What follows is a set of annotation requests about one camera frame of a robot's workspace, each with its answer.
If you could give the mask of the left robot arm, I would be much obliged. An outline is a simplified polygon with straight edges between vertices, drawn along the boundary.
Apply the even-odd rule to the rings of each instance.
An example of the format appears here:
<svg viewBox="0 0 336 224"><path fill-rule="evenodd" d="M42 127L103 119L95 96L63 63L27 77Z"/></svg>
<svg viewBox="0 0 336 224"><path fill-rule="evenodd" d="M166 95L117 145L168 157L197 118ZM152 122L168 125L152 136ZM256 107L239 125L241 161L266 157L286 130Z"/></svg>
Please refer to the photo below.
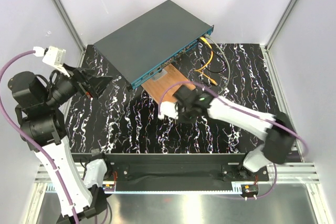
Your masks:
<svg viewBox="0 0 336 224"><path fill-rule="evenodd" d="M58 223L79 223L107 210L103 181L113 175L106 156L93 152L79 175L70 151L64 115L60 106L76 93L98 97L99 82L83 69L67 76L54 70L49 79L24 71L13 76L8 88L17 102L16 127L23 141L44 165L57 193L61 214Z"/></svg>

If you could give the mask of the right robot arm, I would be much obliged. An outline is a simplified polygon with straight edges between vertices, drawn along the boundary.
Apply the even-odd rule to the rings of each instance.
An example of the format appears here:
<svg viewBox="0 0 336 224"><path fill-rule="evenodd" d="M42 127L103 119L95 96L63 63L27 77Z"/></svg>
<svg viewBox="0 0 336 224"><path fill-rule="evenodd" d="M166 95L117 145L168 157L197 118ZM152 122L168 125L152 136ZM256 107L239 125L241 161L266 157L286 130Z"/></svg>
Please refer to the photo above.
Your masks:
<svg viewBox="0 0 336 224"><path fill-rule="evenodd" d="M175 115L180 122L192 122L199 116L220 120L256 136L263 143L249 151L238 167L239 176L250 180L264 166L284 164L295 141L295 132L287 114L277 115L246 108L209 92L197 92L182 85L174 94Z"/></svg>

